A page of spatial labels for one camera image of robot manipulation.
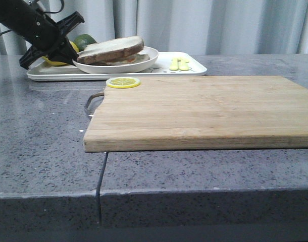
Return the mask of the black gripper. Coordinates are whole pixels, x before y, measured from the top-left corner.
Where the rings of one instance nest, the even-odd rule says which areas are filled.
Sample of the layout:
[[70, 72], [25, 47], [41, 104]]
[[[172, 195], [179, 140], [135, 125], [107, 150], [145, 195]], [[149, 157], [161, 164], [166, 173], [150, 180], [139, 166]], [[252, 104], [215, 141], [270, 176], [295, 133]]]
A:
[[47, 56], [50, 61], [73, 65], [78, 53], [72, 47], [67, 34], [83, 22], [83, 17], [77, 11], [58, 22], [37, 11], [29, 14], [23, 24], [25, 30], [22, 36], [31, 43], [31, 47], [20, 58], [20, 66], [28, 69], [42, 56]]

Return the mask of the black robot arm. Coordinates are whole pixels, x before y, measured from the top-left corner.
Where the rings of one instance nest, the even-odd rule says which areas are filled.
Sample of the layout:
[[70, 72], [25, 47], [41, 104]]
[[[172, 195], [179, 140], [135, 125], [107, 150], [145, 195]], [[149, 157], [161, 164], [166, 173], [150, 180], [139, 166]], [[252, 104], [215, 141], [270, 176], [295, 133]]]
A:
[[31, 44], [19, 60], [20, 66], [25, 69], [42, 56], [53, 62], [73, 65], [78, 53], [67, 34], [83, 22], [77, 11], [55, 22], [37, 1], [30, 4], [25, 1], [0, 1], [0, 23]]

